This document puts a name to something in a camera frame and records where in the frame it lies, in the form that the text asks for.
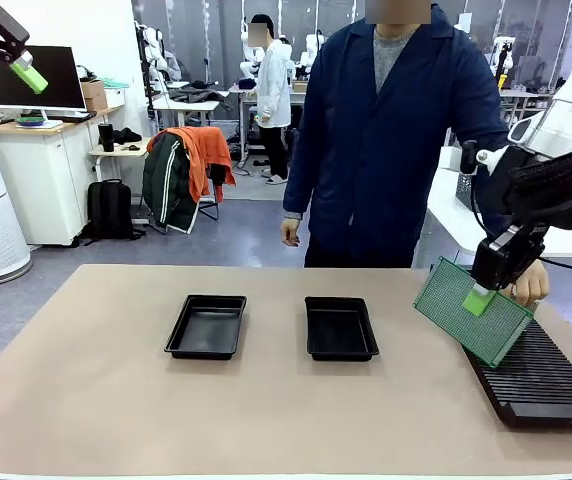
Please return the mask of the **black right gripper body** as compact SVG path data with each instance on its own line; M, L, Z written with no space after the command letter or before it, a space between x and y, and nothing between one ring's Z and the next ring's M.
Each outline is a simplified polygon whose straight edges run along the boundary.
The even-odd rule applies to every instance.
M502 207L511 225L572 230L572 173L509 171Z

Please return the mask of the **person's left hand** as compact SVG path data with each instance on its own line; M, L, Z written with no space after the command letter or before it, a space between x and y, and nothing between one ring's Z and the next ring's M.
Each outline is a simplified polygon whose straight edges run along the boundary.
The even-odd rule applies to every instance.
M522 306L532 305L549 293L549 275L540 260L534 261L514 284L514 296Z

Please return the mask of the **person's right hand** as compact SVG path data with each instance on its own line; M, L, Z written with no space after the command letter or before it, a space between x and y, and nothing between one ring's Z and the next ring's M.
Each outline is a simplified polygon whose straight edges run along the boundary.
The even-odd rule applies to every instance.
M300 244L298 229L300 220L295 218L284 218L281 223L281 240L288 247L297 248Z

